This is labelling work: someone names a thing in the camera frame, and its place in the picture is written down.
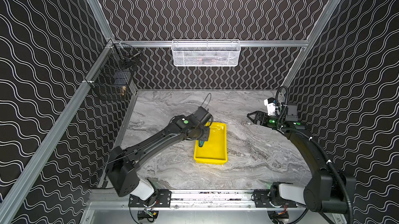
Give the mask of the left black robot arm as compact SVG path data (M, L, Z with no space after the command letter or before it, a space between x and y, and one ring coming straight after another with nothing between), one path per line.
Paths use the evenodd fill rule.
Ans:
M125 149L115 147L105 166L106 176L119 197L134 195L147 200L154 187L140 179L137 171L147 160L181 141L208 141L213 116L202 106L188 115L174 116L168 125L152 137Z

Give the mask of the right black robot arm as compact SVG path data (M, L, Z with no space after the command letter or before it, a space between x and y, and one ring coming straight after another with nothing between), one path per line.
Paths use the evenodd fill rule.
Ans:
M282 133L299 150L312 177L304 187L275 182L270 189L274 205L292 201L318 213L353 216L356 179L338 170L305 124L298 120L297 105L280 104L276 114L255 111L247 118L255 125Z

